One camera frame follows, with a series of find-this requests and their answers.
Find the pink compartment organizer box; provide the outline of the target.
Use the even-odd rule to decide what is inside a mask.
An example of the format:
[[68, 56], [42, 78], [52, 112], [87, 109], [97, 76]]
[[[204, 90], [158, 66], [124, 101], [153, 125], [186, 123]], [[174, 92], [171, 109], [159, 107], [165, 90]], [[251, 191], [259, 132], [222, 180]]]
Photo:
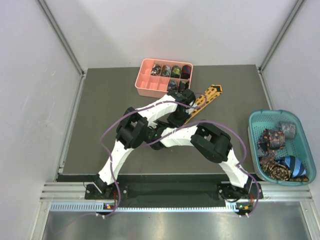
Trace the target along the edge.
[[145, 58], [142, 60], [142, 63], [140, 65], [140, 69], [138, 71], [137, 78], [135, 80], [135, 88], [138, 92], [139, 95], [144, 96], [144, 97], [152, 97], [152, 98], [161, 98], [163, 97], [168, 91], [168, 83], [169, 80], [175, 80], [178, 84], [181, 79], [180, 78], [172, 78], [171, 75], [170, 77], [163, 77], [163, 76], [153, 76], [151, 75], [151, 70], [153, 67], [153, 64], [159, 64], [161, 65], [161, 68], [163, 65], [168, 65], [172, 67], [174, 65], [178, 65], [181, 68], [184, 65], [189, 65], [192, 67], [191, 70], [191, 76], [189, 80], [189, 88], [191, 87], [191, 82], [192, 82], [192, 75], [193, 75], [193, 69], [194, 66], [190, 62], [183, 62], [183, 61], [172, 61], [172, 60], [163, 60], [163, 59], [155, 59], [155, 58]]

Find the yellow patterned necktie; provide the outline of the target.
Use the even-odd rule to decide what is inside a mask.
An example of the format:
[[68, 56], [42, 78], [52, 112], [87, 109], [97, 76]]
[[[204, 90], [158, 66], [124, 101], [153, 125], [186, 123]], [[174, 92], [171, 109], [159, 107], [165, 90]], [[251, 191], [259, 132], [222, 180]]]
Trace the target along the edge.
[[186, 120], [184, 124], [187, 124], [193, 117], [195, 117], [200, 111], [207, 107], [213, 100], [219, 97], [223, 93], [223, 88], [219, 84], [212, 84], [207, 88], [204, 93], [201, 93], [200, 96], [195, 100], [195, 103], [192, 105], [196, 108], [192, 108], [189, 111], [190, 117]]

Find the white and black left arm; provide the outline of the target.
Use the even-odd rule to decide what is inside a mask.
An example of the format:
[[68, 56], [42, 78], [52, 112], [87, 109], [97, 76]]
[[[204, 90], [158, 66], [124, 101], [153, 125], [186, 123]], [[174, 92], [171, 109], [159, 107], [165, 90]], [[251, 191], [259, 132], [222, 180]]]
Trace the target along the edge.
[[155, 141], [162, 137], [165, 130], [171, 132], [182, 127], [198, 107], [195, 101], [195, 93], [187, 88], [182, 93], [169, 90], [147, 106], [127, 108], [123, 117], [113, 123], [100, 138], [102, 143], [107, 133], [116, 127], [113, 150], [107, 150], [107, 163], [93, 181], [97, 194], [105, 199], [113, 194], [112, 184], [116, 183], [122, 165], [129, 154], [142, 143], [150, 144], [156, 149], [165, 147], [165, 144]]

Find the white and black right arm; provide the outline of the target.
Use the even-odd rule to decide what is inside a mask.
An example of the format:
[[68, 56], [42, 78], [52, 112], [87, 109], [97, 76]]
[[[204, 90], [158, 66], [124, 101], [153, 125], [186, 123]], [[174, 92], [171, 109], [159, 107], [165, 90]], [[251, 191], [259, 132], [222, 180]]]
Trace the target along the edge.
[[219, 164], [228, 176], [231, 193], [220, 190], [228, 199], [245, 198], [252, 191], [252, 179], [244, 172], [231, 143], [231, 137], [212, 123], [170, 128], [163, 124], [148, 127], [144, 141], [154, 150], [174, 146], [194, 147], [212, 163]]

